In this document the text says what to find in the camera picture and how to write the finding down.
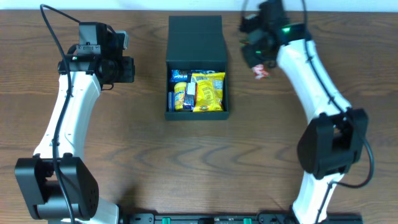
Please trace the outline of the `green red KitKat bar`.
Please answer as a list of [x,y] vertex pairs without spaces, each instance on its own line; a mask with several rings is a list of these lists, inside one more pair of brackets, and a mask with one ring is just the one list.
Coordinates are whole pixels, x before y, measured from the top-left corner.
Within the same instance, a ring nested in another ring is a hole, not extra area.
[[254,73],[254,78],[260,80],[269,77],[269,73],[264,67],[264,59],[261,53],[257,52],[256,47],[248,42],[246,39],[239,41],[243,59],[248,67]]

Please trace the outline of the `black gift box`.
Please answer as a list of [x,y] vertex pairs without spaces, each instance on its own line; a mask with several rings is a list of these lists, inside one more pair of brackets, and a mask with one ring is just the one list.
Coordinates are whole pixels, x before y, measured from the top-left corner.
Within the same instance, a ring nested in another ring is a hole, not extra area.
[[166,53],[165,119],[224,120],[229,117],[228,77],[223,81],[223,111],[177,112],[169,110],[172,70],[214,70],[228,72],[228,49],[221,16],[170,16]]

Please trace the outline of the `yellow snack bag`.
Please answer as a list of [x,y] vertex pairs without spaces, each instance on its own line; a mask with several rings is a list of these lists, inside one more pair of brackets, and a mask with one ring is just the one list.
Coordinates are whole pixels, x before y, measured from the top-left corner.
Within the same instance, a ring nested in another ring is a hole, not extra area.
[[194,113],[223,111],[223,85],[225,72],[193,73],[197,93]]

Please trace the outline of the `blue Oreo cookie pack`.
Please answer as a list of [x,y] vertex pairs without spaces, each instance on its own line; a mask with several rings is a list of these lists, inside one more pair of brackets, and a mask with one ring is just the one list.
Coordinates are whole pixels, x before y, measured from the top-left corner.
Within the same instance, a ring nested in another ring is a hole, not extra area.
[[202,73],[202,74],[210,74],[217,73],[214,70],[171,70],[170,83],[178,83],[178,82],[194,82],[192,79],[193,73]]

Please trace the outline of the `yellow candy jar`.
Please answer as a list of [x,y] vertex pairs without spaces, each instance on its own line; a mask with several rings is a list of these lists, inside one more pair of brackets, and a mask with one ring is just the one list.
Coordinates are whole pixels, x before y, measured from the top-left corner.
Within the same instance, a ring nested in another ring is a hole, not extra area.
[[186,95],[186,82],[178,82],[174,86],[174,108],[175,111],[183,111]]

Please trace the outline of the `dark blue chocolate bar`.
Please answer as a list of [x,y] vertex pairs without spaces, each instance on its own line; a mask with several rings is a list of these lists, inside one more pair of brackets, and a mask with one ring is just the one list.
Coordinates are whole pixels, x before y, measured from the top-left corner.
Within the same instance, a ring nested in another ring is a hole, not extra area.
[[184,110],[192,111],[194,109],[196,93],[197,93],[196,83],[195,82],[187,83],[187,86],[185,89],[185,98],[184,98],[184,102],[183,102]]

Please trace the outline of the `small blue gum pack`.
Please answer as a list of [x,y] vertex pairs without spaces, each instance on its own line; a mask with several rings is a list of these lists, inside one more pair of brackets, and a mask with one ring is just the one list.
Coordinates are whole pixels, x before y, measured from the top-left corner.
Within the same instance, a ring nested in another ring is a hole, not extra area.
[[173,91],[168,92],[168,109],[169,109],[169,112],[175,111],[175,100],[174,100],[174,92]]

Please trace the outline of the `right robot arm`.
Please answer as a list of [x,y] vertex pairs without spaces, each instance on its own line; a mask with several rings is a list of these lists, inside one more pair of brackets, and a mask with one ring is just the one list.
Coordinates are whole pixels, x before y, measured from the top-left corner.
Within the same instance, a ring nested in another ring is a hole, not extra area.
[[257,14],[241,11],[241,50],[256,79],[279,67],[293,86],[307,119],[297,145],[303,178],[297,198],[285,214],[259,214],[260,223],[362,223],[361,215],[328,214],[327,208],[343,177],[362,151],[368,116],[354,109],[334,85],[308,30],[307,21],[291,23],[281,0],[260,3]]

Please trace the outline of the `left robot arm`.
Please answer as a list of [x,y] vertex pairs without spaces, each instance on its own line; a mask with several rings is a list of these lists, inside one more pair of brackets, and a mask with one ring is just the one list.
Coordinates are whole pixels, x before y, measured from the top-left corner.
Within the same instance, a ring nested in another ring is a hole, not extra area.
[[91,112],[102,91],[134,81],[135,67],[123,52],[129,36],[100,22],[81,22],[79,42],[58,63],[59,89],[45,134],[15,177],[35,220],[50,223],[119,223],[119,207],[100,197],[84,162]]

